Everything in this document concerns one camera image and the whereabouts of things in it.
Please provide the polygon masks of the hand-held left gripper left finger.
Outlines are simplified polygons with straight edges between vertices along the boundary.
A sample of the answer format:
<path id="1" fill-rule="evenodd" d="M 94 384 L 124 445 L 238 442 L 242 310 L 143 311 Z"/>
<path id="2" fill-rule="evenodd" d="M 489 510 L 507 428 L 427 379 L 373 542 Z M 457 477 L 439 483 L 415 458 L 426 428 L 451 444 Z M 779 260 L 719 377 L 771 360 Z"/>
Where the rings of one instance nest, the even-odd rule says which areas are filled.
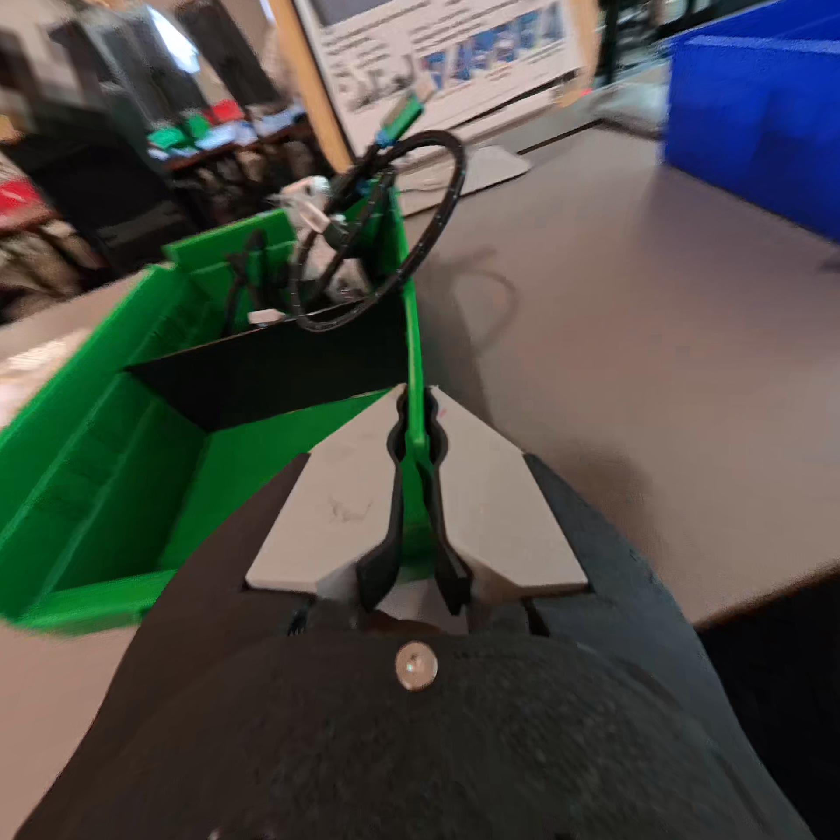
<path id="1" fill-rule="evenodd" d="M 380 604 L 401 566 L 405 425 L 397 385 L 314 446 L 245 576 L 251 589 Z"/>

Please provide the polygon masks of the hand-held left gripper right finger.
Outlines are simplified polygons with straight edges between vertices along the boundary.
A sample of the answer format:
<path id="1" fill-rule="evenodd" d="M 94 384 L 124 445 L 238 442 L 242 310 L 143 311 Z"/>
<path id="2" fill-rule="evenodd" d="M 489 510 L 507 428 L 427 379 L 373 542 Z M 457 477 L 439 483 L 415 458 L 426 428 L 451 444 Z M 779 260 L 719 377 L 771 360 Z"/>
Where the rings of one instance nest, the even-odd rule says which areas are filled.
<path id="1" fill-rule="evenodd" d="M 428 388 L 428 516 L 453 615 L 589 586 L 524 452 L 438 386 Z"/>

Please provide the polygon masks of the green plastic bin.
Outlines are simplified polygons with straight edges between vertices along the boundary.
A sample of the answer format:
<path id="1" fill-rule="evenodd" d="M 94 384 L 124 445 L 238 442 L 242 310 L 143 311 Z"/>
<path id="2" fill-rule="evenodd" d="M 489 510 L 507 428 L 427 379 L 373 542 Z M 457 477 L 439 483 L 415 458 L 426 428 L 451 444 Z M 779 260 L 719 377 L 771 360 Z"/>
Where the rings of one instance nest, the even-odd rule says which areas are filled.
<path id="1" fill-rule="evenodd" d="M 139 284 L 2 432 L 1 612 L 39 631 L 134 623 L 235 510 L 395 385 L 405 384 L 404 577 L 428 571 L 417 471 L 426 453 L 414 283 L 325 333 L 292 322 L 222 337 L 255 230 L 272 268 L 295 246 L 282 211 L 164 247 Z"/>

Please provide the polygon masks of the braided usb cable green plugs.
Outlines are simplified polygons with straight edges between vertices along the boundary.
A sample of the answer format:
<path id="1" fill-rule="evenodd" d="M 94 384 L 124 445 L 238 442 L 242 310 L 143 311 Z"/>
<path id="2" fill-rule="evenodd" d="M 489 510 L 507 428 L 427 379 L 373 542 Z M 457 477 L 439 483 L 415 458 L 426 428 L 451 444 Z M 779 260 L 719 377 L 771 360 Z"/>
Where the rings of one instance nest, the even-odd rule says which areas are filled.
<path id="1" fill-rule="evenodd" d="M 289 262 L 287 288 L 290 308 L 297 326 L 307 333 L 327 333 L 348 326 L 368 312 L 392 291 L 401 290 L 412 278 L 444 232 L 459 202 L 467 175 L 467 152 L 461 140 L 444 129 L 428 129 L 410 133 L 410 129 L 424 115 L 425 106 L 436 91 L 429 75 L 415 81 L 397 99 L 381 120 L 373 141 L 359 160 L 331 183 L 329 196 L 323 207 L 302 199 L 297 213 L 306 233 L 296 254 Z M 312 282 L 315 296 L 326 291 L 339 268 L 347 259 L 356 257 L 356 246 L 396 181 L 394 163 L 410 152 L 436 149 L 449 152 L 454 165 L 450 180 L 437 209 L 399 267 L 384 282 L 351 310 L 330 320 L 316 320 L 306 311 L 300 285 L 308 258 L 318 239 L 333 252 L 322 273 Z"/>

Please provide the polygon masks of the blue plastic bin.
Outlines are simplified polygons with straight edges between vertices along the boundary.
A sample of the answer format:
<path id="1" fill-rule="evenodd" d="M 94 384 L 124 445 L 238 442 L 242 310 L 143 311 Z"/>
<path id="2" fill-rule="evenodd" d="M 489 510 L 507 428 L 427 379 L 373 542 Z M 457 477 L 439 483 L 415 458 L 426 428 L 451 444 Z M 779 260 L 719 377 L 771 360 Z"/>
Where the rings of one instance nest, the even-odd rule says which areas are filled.
<path id="1" fill-rule="evenodd" d="M 839 239 L 839 2 L 751 7 L 669 46 L 665 162 Z"/>

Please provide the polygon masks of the wooden document board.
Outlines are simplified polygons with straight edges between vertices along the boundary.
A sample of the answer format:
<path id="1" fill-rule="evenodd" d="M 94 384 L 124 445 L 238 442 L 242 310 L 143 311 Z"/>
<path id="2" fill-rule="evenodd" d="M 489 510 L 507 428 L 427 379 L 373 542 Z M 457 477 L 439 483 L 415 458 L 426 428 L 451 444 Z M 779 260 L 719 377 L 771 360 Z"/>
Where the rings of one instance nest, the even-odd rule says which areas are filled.
<path id="1" fill-rule="evenodd" d="M 529 99 L 520 98 L 478 119 L 445 130 L 453 130 L 460 138 L 466 136 L 468 142 L 471 138 L 484 139 L 552 109 L 570 106 L 589 92 L 592 89 L 601 41 L 597 32 L 598 7 L 597 2 L 589 1 L 572 1 L 572 4 L 574 18 L 584 37 L 586 67 L 583 71 L 574 78 L 559 82 L 550 91 L 532 95 Z M 281 51 L 295 73 L 303 106 L 321 149 L 337 170 L 343 170 L 361 155 L 369 143 L 362 150 L 355 150 L 343 133 L 296 11 L 295 2 L 269 2 L 269 7 L 276 21 Z"/>

